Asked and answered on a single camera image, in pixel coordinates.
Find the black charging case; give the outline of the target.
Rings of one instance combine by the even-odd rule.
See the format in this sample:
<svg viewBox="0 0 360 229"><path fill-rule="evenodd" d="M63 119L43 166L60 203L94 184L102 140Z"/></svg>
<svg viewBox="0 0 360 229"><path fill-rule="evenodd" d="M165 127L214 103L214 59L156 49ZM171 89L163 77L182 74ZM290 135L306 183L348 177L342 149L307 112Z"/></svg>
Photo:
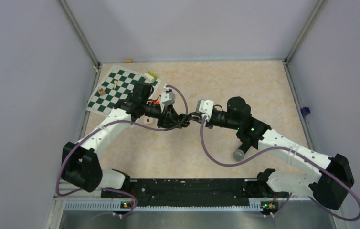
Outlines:
<svg viewBox="0 0 360 229"><path fill-rule="evenodd" d="M187 128L190 125L190 116L181 114L178 117L178 122L177 128Z"/></svg>

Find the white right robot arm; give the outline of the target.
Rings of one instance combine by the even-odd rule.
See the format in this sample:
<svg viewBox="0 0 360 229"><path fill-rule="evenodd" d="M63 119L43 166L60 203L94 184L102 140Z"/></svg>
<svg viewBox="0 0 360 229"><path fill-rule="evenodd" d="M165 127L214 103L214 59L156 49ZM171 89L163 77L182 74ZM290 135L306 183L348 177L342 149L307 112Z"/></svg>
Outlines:
<svg viewBox="0 0 360 229"><path fill-rule="evenodd" d="M236 130L244 149L236 150L238 164L251 147L260 152L270 152L300 174L267 169L261 173L258 192L269 197L275 192L290 192L314 198L327 209L338 210L354 185L348 159L341 155L328 156L289 140L270 125L254 118L251 107L241 97L232 97L227 109L215 109L212 100L199 100L191 117L202 127L214 126Z"/></svg>

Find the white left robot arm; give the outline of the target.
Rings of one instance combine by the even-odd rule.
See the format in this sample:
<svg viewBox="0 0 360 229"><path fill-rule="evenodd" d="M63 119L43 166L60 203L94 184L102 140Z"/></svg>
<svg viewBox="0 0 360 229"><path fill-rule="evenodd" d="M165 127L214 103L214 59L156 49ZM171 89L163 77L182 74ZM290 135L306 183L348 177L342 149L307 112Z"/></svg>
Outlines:
<svg viewBox="0 0 360 229"><path fill-rule="evenodd" d="M158 101L150 99L153 86L149 83L136 83L130 95L120 99L113 109L93 131L77 143L68 142L63 147L61 168L56 182L56 194L60 180L77 187L77 191L93 192L96 189L112 188L119 197L130 193L131 185L127 175L115 169L105 169L100 165L100 158L118 135L131 125L151 129L147 125L137 123L142 117L158 120L155 131L169 131L181 128L185 123L185 115L175 112L175 92L179 89L165 85L165 91Z"/></svg>

